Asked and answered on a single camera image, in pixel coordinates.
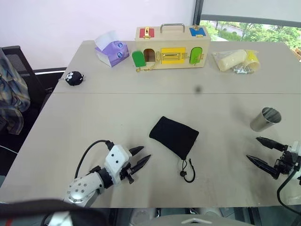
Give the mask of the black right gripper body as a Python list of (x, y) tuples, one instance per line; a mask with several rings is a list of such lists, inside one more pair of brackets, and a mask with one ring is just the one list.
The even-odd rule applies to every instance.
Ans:
[(280, 158), (276, 159), (274, 164), (275, 175), (288, 175), (297, 164), (301, 162), (301, 157), (290, 151), (282, 151)]

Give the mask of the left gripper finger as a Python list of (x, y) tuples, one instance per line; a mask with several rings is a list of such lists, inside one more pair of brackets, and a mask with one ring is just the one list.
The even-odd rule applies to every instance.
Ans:
[(137, 162), (137, 164), (131, 168), (131, 174), (135, 174), (136, 172), (138, 172), (147, 163), (147, 161), (149, 160), (150, 157), (151, 157), (151, 154), (140, 159)]
[(144, 148), (144, 146), (137, 146), (137, 147), (134, 147), (134, 148), (129, 149), (129, 152), (131, 153), (132, 156), (135, 156), (135, 155), (138, 154), (143, 148)]

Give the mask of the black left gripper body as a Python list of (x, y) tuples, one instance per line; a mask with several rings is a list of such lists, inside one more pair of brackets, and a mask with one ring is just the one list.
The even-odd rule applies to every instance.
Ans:
[(131, 163), (128, 163), (125, 167), (123, 167), (121, 169), (121, 172), (120, 172), (120, 180), (124, 180), (124, 179), (127, 179), (129, 184), (132, 184), (135, 180), (132, 178), (131, 176), (132, 174), (132, 169), (131, 169)]

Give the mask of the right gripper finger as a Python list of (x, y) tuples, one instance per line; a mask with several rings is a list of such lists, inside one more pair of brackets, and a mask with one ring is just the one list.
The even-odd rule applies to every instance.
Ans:
[(268, 174), (270, 174), (274, 179), (278, 179), (280, 173), (277, 169), (275, 169), (274, 167), (271, 167), (265, 161), (263, 161), (263, 160), (261, 160), (257, 157), (254, 157), (254, 156), (251, 156), (251, 155), (246, 155), (246, 157), (255, 166), (257, 166), (261, 170), (263, 170), (263, 171), (267, 172)]
[(276, 149), (278, 151), (284, 152), (288, 149), (288, 145), (283, 145), (275, 140), (265, 138), (265, 137), (257, 137), (257, 141), (259, 141), (263, 146), (269, 149)]

